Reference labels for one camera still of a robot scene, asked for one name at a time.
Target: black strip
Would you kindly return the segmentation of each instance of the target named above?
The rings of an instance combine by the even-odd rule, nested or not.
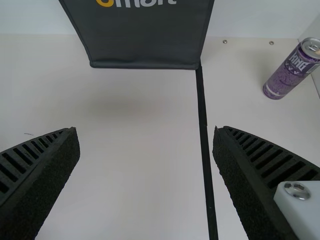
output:
[[[207,130],[207,110],[204,89],[204,77],[202,72],[201,62],[199,68],[195,71],[196,89],[198,97],[198,114],[199,114],[199,129],[200,129],[200,144],[202,155],[202,168],[204,178],[204,191],[206,203],[206,215],[208,220],[209,239],[218,240],[218,227],[215,209],[214,186],[212,182],[210,151],[208,142]]]

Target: screw head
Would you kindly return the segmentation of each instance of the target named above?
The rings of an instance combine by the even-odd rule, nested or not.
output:
[[[284,184],[284,190],[292,197],[299,200],[307,200],[311,198],[311,192],[302,183],[297,181],[288,181]]]

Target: white wall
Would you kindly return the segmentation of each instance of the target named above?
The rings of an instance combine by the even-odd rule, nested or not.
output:
[[[208,35],[297,39],[319,9],[319,0],[215,0]],[[75,31],[58,0],[0,0],[0,33]]]
[[[299,42],[301,42],[305,38],[315,37],[320,39],[320,14],[313,21],[313,23],[304,31],[304,33],[299,37]],[[312,78],[320,95],[320,67],[315,70],[312,74]]]

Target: black foam gripper pad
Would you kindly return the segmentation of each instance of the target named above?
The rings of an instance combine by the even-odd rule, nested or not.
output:
[[[320,180],[320,168],[228,126],[215,128],[213,157],[250,240],[297,240],[273,197],[280,182]]]
[[[79,158],[74,127],[0,153],[1,240],[36,237]]]

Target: can lid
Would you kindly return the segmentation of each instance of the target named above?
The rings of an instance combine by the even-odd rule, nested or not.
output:
[[[320,59],[320,39],[309,37],[302,41],[301,48],[305,54],[314,59]]]

